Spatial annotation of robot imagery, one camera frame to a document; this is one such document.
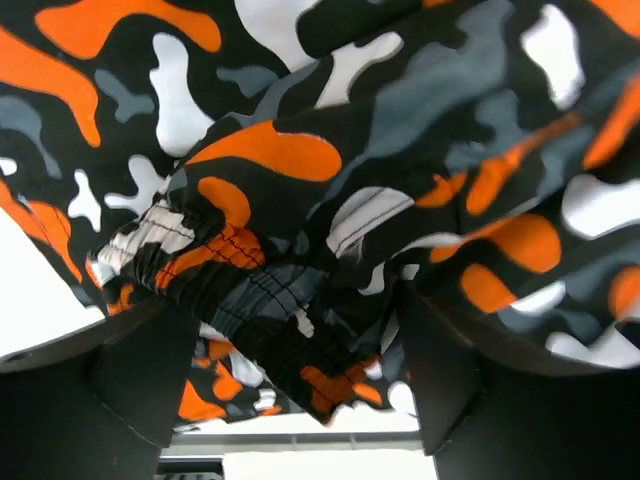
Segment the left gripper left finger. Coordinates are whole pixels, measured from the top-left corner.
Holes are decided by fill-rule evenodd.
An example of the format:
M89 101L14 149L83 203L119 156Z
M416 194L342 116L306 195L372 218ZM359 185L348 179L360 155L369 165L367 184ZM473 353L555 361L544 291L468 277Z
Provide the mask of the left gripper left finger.
M151 479L199 322L162 299L1 359L4 479Z

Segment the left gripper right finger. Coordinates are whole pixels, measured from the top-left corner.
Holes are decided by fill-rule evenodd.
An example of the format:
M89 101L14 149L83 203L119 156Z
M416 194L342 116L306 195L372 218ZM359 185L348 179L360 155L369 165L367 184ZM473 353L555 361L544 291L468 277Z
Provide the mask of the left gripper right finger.
M397 291L397 319L439 478L638 477L637 369L554 356L411 286Z

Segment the orange camouflage shorts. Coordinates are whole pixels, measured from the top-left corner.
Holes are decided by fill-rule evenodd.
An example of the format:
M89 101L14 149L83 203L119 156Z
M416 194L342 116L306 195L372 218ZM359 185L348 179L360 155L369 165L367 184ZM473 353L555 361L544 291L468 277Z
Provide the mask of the orange camouflage shorts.
M400 291L639 363L635 1L5 1L1 206L201 326L177 426L398 408Z

